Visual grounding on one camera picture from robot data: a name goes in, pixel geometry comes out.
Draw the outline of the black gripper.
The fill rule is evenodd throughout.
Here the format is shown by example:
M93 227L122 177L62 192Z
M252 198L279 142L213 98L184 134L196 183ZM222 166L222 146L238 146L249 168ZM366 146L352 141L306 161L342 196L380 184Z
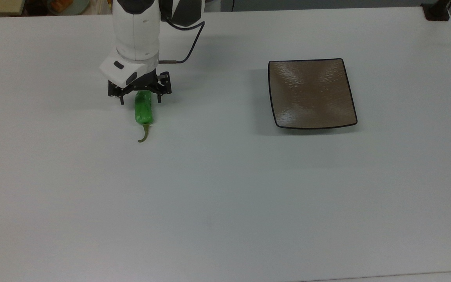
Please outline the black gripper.
M121 105L124 105L124 95L133 91L143 90L156 93L157 103L161 103L162 96L172 92L170 73L163 72L160 75L156 75L156 72L152 71L145 75L138 76L137 73L134 72L126 80L126 86L124 88L115 85L111 81L108 82L108 96L118 97Z

